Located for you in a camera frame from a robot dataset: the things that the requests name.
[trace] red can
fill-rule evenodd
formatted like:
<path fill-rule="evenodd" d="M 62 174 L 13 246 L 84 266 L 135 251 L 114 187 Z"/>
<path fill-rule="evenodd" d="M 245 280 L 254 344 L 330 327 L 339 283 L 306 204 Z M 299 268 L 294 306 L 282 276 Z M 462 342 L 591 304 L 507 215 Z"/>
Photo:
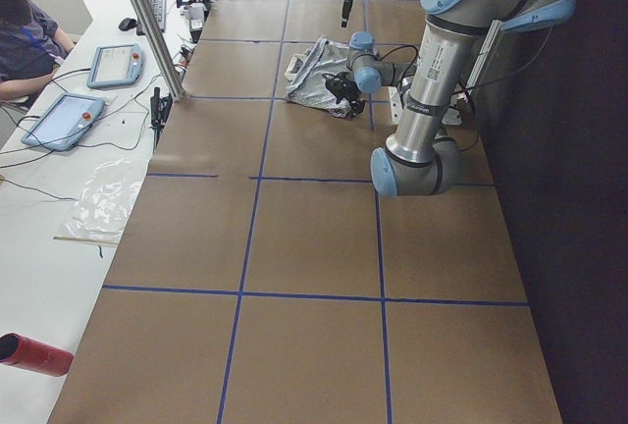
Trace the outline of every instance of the red can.
<path fill-rule="evenodd" d="M 75 357 L 52 345 L 15 333 L 0 338 L 0 363 L 60 377 L 68 373 Z"/>

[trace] blue tablet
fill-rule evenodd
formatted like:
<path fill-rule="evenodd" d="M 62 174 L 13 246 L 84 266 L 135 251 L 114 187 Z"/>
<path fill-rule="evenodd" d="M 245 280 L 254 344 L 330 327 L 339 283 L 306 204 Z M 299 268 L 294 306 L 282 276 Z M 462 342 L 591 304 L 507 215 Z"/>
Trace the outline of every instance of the blue tablet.
<path fill-rule="evenodd" d="M 104 107 L 102 98 L 63 93 L 22 136 L 22 143 L 66 151 L 91 128 Z"/>
<path fill-rule="evenodd" d="M 144 56 L 137 43 L 99 46 L 87 78 L 89 88 L 109 88 L 134 85 L 144 64 Z"/>

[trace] metal pole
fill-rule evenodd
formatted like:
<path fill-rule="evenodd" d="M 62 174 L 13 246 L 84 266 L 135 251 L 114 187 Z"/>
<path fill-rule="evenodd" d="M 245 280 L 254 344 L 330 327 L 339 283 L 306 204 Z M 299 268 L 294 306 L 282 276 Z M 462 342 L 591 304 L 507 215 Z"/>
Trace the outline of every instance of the metal pole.
<path fill-rule="evenodd" d="M 152 49 L 157 59 L 157 65 L 166 81 L 166 85 L 170 89 L 170 94 L 174 100 L 180 100 L 185 95 L 185 90 L 170 58 L 166 41 L 157 25 L 157 20 L 153 16 L 148 0 L 131 0 L 131 3 L 141 21 L 148 44 L 150 44 L 150 49 Z"/>

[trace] white tabletop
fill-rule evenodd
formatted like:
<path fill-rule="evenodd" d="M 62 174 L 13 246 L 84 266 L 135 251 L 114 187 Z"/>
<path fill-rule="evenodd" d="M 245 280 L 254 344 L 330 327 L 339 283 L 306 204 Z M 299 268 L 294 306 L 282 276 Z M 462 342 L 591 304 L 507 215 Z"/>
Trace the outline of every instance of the white tabletop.
<path fill-rule="evenodd" d="M 71 151 L 50 154 L 18 167 L 0 169 L 0 174 L 14 183 L 36 187 L 61 197 L 77 198 L 94 169 L 112 160 L 139 161 L 147 164 L 153 149 L 150 116 L 146 118 L 153 87 L 167 88 L 159 75 L 145 36 L 134 31 L 119 31 L 119 20 L 134 17 L 128 0 L 116 0 L 109 17 L 96 20 L 77 44 L 57 76 L 67 71 L 89 68 L 97 46 L 138 43 L 145 52 L 145 65 L 139 81 L 132 87 L 91 90 L 86 87 L 87 73 L 59 79 L 68 92 L 104 96 L 111 103 L 110 118 L 99 121 L 79 142 L 99 147 L 75 147 Z M 171 8 L 166 41 L 174 56 L 189 39 L 186 24 Z M 146 91 L 137 97 L 143 89 Z M 49 84 L 29 115 L 41 115 L 63 90 Z M 34 123 L 23 122 L 25 128 Z M 45 154 L 41 148 L 6 153 L 25 148 L 20 143 L 24 131 L 17 129 L 0 153 L 0 166 L 18 164 Z M 54 239 L 59 226 L 72 208 L 72 201 L 57 201 L 42 193 L 4 182 L 0 184 L 0 336 L 18 333 L 74 353 L 111 264 L 115 245 Z M 42 424 L 52 411 L 64 378 L 0 366 L 0 418 L 11 424 Z"/>

